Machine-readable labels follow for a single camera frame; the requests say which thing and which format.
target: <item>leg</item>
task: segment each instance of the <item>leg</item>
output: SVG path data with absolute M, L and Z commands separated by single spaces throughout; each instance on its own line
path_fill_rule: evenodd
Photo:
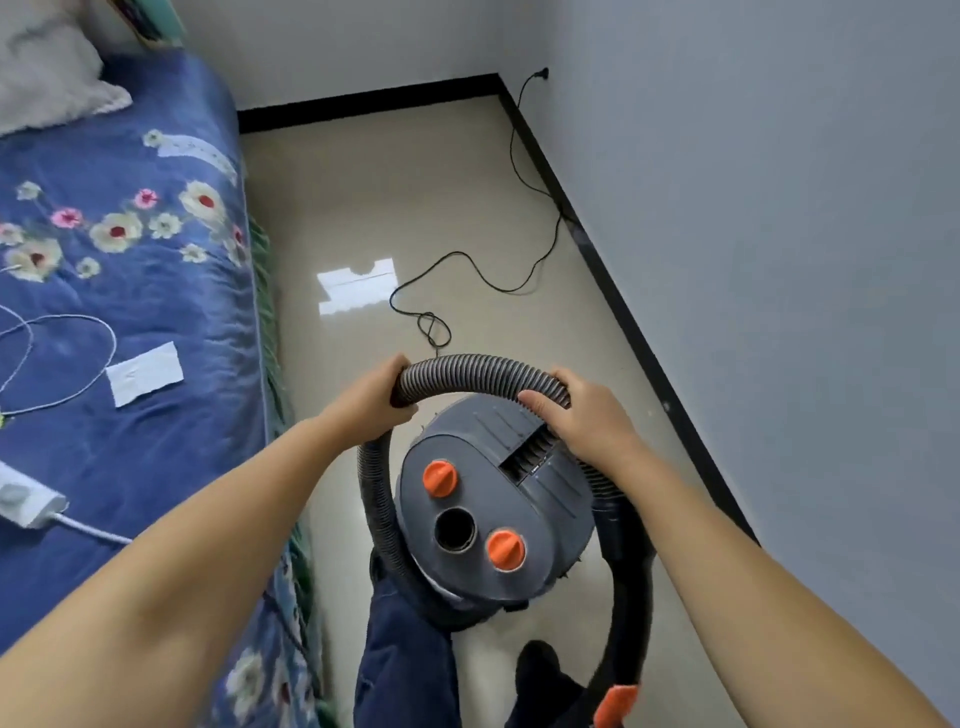
M 461 728 L 450 636 L 417 614 L 389 578 L 373 586 L 353 723 L 355 728 Z

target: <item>forearm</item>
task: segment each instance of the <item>forearm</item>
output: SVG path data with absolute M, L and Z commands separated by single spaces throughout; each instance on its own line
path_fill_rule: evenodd
M 191 721 L 340 452 L 334 428 L 324 416 L 291 428 L 65 599 L 0 660 L 0 723 Z M 67 694 L 50 700 L 47 685 Z
M 947 726 L 859 633 L 638 445 L 616 477 L 752 728 Z

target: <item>plug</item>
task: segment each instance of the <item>plug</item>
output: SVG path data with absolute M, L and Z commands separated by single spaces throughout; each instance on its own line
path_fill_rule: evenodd
M 0 462 L 0 518 L 21 528 L 42 528 L 66 506 L 66 496 Z

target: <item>hand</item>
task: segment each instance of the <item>hand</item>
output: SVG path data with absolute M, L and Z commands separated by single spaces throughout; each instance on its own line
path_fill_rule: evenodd
M 530 390 L 520 392 L 517 398 L 550 425 L 574 455 L 616 480 L 628 456 L 638 449 L 646 450 L 630 417 L 607 387 L 581 379 L 563 367 L 555 367 L 550 374 L 566 385 L 569 409 Z
M 406 356 L 395 354 L 354 381 L 324 410 L 321 416 L 330 419 L 341 449 L 375 440 L 417 413 L 415 404 L 403 408 L 390 404 L 396 378 L 409 366 Z

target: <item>gray vacuum canister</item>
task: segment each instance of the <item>gray vacuum canister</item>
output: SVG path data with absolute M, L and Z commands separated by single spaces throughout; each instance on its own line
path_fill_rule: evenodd
M 396 513 L 420 570 L 455 607 L 510 608 L 542 595 L 593 531 L 576 458 L 519 404 L 471 395 L 407 452 Z

